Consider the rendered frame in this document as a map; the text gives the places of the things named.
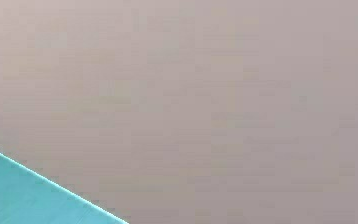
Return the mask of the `turquoise table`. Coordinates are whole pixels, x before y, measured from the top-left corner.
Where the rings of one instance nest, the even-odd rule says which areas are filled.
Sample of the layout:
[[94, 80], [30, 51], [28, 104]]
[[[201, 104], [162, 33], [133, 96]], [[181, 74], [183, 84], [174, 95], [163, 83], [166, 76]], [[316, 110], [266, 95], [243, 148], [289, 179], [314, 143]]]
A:
[[0, 224], [128, 224], [0, 153]]

